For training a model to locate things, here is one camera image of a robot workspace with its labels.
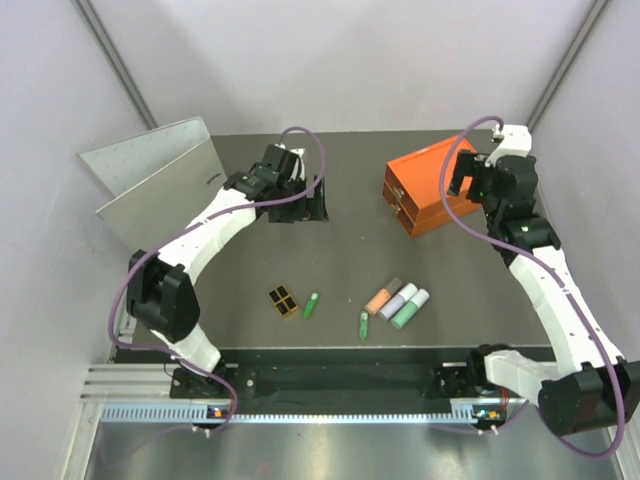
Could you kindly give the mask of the orange drawer box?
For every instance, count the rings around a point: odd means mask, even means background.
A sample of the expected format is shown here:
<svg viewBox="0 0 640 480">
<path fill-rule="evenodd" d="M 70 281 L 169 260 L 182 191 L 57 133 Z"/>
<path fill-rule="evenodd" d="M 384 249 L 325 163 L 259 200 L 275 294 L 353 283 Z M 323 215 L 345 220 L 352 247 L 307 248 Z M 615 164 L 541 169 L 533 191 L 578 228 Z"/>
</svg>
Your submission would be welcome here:
<svg viewBox="0 0 640 480">
<path fill-rule="evenodd" d="M 456 135 L 389 161 L 382 196 L 410 238 L 451 221 L 439 194 L 439 177 Z"/>
</svg>

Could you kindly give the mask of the green tube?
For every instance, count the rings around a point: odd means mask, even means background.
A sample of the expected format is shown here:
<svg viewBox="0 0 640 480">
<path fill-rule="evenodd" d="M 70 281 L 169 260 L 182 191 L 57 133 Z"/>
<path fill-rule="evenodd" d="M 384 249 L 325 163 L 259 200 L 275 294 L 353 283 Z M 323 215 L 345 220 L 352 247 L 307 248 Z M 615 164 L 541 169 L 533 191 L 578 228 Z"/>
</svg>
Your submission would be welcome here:
<svg viewBox="0 0 640 480">
<path fill-rule="evenodd" d="M 359 316 L 358 337 L 361 341 L 366 341 L 369 335 L 369 314 L 362 311 Z"/>
<path fill-rule="evenodd" d="M 316 304 L 319 300 L 319 293 L 318 292 L 312 292 L 303 311 L 302 311 L 302 316 L 304 318 L 310 318 L 311 315 L 313 314 L 313 311 L 316 307 Z"/>
</svg>

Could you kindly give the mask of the orange bottle grey cap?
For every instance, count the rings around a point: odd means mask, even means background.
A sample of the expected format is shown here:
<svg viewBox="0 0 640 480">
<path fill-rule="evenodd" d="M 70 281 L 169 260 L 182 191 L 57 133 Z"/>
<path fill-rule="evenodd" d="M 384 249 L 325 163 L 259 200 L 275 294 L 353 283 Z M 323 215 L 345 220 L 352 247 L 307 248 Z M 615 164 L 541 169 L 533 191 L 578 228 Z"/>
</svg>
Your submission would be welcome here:
<svg viewBox="0 0 640 480">
<path fill-rule="evenodd" d="M 376 315 L 379 312 L 379 310 L 396 294 L 396 292 L 401 287 L 402 287 L 402 280 L 398 277 L 392 278 L 365 305 L 364 311 L 368 315 Z"/>
</svg>

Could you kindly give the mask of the lilac bottle white cap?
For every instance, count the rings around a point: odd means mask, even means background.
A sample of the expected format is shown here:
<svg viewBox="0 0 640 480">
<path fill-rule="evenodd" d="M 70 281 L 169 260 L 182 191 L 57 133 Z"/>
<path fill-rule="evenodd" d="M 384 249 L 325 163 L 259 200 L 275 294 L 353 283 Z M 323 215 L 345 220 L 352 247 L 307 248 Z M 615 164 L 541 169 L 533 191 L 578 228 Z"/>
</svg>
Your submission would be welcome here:
<svg viewBox="0 0 640 480">
<path fill-rule="evenodd" d="M 378 316 L 389 321 L 399 310 L 417 293 L 418 288 L 413 283 L 407 283 L 387 301 L 379 310 Z"/>
</svg>

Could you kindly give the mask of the green bottle white cap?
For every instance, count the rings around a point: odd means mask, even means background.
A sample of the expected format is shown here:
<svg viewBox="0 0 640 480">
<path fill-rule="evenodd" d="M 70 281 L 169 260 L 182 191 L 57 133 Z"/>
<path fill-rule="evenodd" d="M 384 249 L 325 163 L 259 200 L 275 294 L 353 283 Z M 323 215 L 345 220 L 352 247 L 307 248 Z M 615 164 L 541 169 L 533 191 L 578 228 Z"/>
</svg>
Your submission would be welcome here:
<svg viewBox="0 0 640 480">
<path fill-rule="evenodd" d="M 402 329 L 411 320 L 411 318 L 424 306 L 429 298 L 430 294 L 426 290 L 419 289 L 392 317 L 392 319 L 390 320 L 391 324 L 397 329 Z"/>
</svg>

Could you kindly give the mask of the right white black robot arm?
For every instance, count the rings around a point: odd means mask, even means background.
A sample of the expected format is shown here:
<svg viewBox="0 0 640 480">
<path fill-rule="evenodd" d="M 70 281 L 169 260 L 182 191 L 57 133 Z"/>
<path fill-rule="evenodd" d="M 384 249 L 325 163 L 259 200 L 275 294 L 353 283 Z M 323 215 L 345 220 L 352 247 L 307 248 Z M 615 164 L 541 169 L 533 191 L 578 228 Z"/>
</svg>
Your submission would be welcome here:
<svg viewBox="0 0 640 480">
<path fill-rule="evenodd" d="M 618 426 L 639 404 L 639 364 L 629 362 L 602 332 L 568 270 L 561 242 L 536 209 L 538 183 L 532 156 L 495 161 L 462 150 L 443 195 L 459 194 L 471 180 L 468 200 L 481 205 L 482 239 L 492 244 L 529 298 L 551 343 L 555 366 L 547 367 L 506 344 L 485 344 L 468 359 L 466 380 L 476 394 L 504 387 L 534 404 L 558 437 Z"/>
</svg>

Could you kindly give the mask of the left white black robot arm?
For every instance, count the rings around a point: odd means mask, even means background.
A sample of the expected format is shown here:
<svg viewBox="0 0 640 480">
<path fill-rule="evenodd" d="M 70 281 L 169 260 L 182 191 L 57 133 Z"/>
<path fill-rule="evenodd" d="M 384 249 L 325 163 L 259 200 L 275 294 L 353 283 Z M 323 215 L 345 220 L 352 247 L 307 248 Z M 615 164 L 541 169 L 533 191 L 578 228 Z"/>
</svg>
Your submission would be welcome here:
<svg viewBox="0 0 640 480">
<path fill-rule="evenodd" d="M 267 215 L 271 223 L 326 221 L 324 180 L 308 188 L 303 148 L 266 147 L 261 161 L 225 181 L 189 223 L 188 232 L 159 249 L 127 286 L 127 313 L 187 362 L 192 384 L 205 396 L 226 387 L 222 356 L 199 324 L 197 278 L 241 230 Z"/>
</svg>

